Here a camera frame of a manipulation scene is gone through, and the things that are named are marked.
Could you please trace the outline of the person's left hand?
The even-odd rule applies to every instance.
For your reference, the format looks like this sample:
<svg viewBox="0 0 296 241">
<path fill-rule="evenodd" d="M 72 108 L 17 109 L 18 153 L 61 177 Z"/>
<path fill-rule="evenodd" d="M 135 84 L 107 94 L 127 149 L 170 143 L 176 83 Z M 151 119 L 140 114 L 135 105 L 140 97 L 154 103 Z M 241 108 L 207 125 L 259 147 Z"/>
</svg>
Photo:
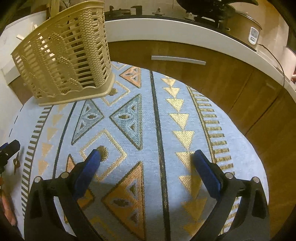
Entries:
<svg viewBox="0 0 296 241">
<path fill-rule="evenodd" d="M 4 212 L 4 216 L 7 218 L 8 222 L 12 225 L 16 225 L 16 218 L 14 212 L 10 206 L 10 202 L 5 195 L 5 192 L 1 190 L 1 208 Z"/>
</svg>

